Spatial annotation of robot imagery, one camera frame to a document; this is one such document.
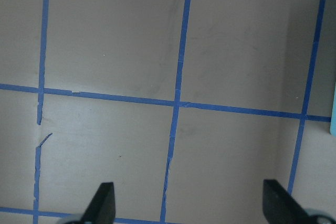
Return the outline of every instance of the vertical blue tape line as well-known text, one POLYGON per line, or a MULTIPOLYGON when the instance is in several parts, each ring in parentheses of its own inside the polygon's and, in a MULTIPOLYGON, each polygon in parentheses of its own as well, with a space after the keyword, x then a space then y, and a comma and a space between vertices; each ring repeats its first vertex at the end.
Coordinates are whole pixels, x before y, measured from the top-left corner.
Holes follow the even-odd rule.
POLYGON ((42 7, 42 25, 41 25, 41 45, 40 45, 40 66, 38 76, 38 105, 37 105, 37 124, 41 125, 42 109, 44 100, 44 73, 47 49, 47 28, 48 28, 48 9, 49 0, 43 0, 42 7))
POLYGON ((39 207, 39 182, 40 182, 40 173, 41 173, 41 150, 42 145, 47 141, 47 139, 52 135, 50 133, 47 135, 43 141, 35 149, 35 176, 34 176, 34 204, 33 204, 33 224, 38 222, 38 207, 39 207))
POLYGON ((301 143, 302 143, 302 136, 303 136, 303 131, 305 130, 304 126, 305 126, 306 116, 307 116, 307 111, 308 111, 310 91, 311 91, 312 82, 313 82, 317 52, 318 52, 318 49, 319 49, 319 41, 320 41, 320 35, 321 35, 322 21, 323 21, 323 14, 324 14, 325 5, 326 5, 326 0, 320 0, 319 11, 318 11, 316 27, 315 27, 313 47, 312 47, 311 58, 310 58, 310 63, 309 63, 306 90, 305 90, 305 93, 304 93, 305 95, 304 95, 303 105, 302 105, 302 112, 301 112, 302 118, 300 119, 300 126, 299 126, 298 136, 297 136, 297 139, 296 139, 293 161, 292 161, 292 167, 291 167, 291 170, 290 170, 290 176, 289 176, 289 181, 288 181, 287 191, 290 194, 293 192, 295 175, 296 175, 296 170, 297 170, 297 166, 298 166, 301 143))
POLYGON ((162 195, 162 204, 161 204, 161 213, 160 213, 160 222, 164 223, 166 218, 166 199, 167 199, 167 188, 168 188, 168 176, 171 160, 174 155, 174 146, 175 146, 175 135, 177 129, 177 121, 178 121, 178 111, 180 105, 181 98, 181 85, 182 85, 182 70, 183 70, 183 62, 184 62, 184 53, 185 53, 185 44, 186 44, 186 36, 188 30, 188 21, 189 21, 189 11, 190 11, 190 2, 191 0, 184 0, 184 8, 183 8, 183 18, 182 18, 182 28, 181 28, 181 37, 180 37, 180 48, 178 53, 178 62, 177 62, 177 72, 176 72, 176 83, 175 83, 175 99, 174 99, 174 109, 173 109, 173 117, 172 124, 170 130, 169 137, 169 147, 168 147, 168 156, 164 177, 164 185, 163 185, 163 195, 162 195))

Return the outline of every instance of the floor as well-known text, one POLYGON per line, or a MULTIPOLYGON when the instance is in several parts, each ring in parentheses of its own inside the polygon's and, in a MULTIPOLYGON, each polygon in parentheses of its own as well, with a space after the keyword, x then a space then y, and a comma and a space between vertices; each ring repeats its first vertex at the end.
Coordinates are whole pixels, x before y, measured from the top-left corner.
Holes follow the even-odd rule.
POLYGON ((262 180, 336 217, 335 0, 0 0, 0 220, 113 181, 116 223, 266 223, 262 180))

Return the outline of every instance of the blue tape grid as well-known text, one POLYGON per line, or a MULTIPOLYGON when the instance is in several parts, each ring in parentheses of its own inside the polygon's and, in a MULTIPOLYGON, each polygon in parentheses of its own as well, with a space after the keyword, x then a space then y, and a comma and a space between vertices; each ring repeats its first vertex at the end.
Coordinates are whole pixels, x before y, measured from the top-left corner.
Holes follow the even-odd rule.
MULTIPOLYGON (((121 95, 111 95, 111 94, 100 94, 100 93, 90 93, 90 92, 78 92, 74 93, 70 90, 60 90, 60 89, 50 89, 45 88, 45 59, 46 59, 46 45, 47 45, 47 25, 48 25, 48 6, 49 0, 43 0, 43 14, 42 14, 42 26, 41 26, 41 44, 40 44, 40 65, 39 65, 39 85, 38 88, 34 87, 26 87, 26 86, 16 86, 11 84, 1 84, 0 89, 2 90, 12 90, 19 92, 29 92, 29 93, 37 93, 38 94, 38 107, 37 107, 37 123, 40 124, 42 120, 42 110, 43 110, 43 101, 44 94, 53 94, 53 95, 65 95, 71 97, 82 97, 82 98, 92 98, 92 99, 101 99, 101 100, 110 100, 110 101, 123 101, 123 102, 134 102, 134 103, 143 103, 143 104, 152 104, 152 105, 163 105, 163 106, 173 106, 173 116, 172 116, 172 124, 170 131, 170 142, 169 142, 169 150, 167 155, 167 163, 166 163, 166 172, 165 172, 165 181, 163 188, 163 197, 162 197, 162 207, 160 214, 160 221, 145 221, 145 220, 135 220, 135 219, 123 219, 116 218, 116 222, 119 223, 129 223, 129 224, 158 224, 158 223, 169 223, 165 222, 165 214, 166 214, 166 190, 168 187, 168 175, 169 175, 169 167, 174 154, 174 144, 175 144, 175 134, 177 128, 178 121, 178 111, 179 108, 198 108, 204 110, 214 110, 214 111, 224 111, 231 113, 244 113, 244 114, 253 114, 253 115, 263 115, 263 116, 275 116, 281 118, 293 118, 300 120, 296 147, 294 151, 292 167, 289 178, 288 191, 292 193, 293 185, 295 181, 295 174, 300 154, 300 147, 302 142, 302 136, 304 131, 304 126, 306 120, 309 121, 319 121, 319 122, 330 122, 331 118, 327 116, 317 116, 317 115, 307 115, 310 92, 312 87, 313 73, 316 64, 317 51, 319 45, 319 39, 321 34, 321 26, 323 20, 324 6, 326 0, 320 0, 318 17, 316 22, 316 30, 314 34, 314 41, 311 53, 311 60, 309 65, 309 71, 307 76, 306 90, 304 95, 304 101, 302 106, 301 113, 289 113, 289 112, 281 112, 281 111, 269 111, 269 110, 258 110, 258 109, 249 109, 249 108, 239 108, 232 106, 223 106, 223 105, 214 105, 214 104, 203 104, 203 103, 193 103, 193 102, 185 102, 180 101, 181 97, 181 85, 182 85, 182 68, 184 62, 184 51, 185 51, 185 43, 186 43, 186 33, 187 33, 187 25, 188 25, 188 16, 190 10, 190 2, 191 0, 185 0, 184 11, 183 11, 183 20, 182 20, 182 30, 181 30, 181 39, 180 39, 180 50, 179 50, 179 59, 177 63, 177 74, 176 74, 176 84, 175 84, 175 98, 174 101, 169 100, 158 100, 158 99, 148 99, 148 98, 139 98, 139 97, 126 97, 121 95)), ((17 208, 7 208, 0 207, 0 212, 11 212, 16 214, 26 214, 33 215, 33 224, 37 223, 38 216, 48 216, 48 217, 65 217, 69 214, 59 213, 59 212, 45 212, 38 210, 38 199, 39 199, 39 174, 40 174, 40 156, 41 156, 41 148, 42 144, 45 142, 49 134, 41 144, 36 148, 36 156, 35 156, 35 185, 34 185, 34 205, 33 210, 28 209, 17 209, 17 208)))

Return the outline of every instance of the teal object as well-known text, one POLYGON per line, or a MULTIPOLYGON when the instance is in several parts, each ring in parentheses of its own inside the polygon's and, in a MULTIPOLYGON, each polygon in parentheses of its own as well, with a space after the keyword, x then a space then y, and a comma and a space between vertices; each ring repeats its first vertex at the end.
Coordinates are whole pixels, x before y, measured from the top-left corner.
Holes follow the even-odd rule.
POLYGON ((330 133, 331 135, 336 136, 336 86, 334 92, 334 103, 332 106, 330 133))

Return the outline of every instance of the black object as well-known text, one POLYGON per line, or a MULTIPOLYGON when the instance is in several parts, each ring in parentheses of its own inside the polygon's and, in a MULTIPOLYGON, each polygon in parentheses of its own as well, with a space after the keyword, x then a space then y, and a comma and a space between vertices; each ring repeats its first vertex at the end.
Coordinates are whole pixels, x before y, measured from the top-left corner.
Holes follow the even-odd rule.
POLYGON ((115 203, 113 182, 101 183, 82 218, 66 224, 112 224, 115 203))
POLYGON ((264 180, 262 203, 269 224, 336 224, 328 216, 309 216, 275 179, 264 180))

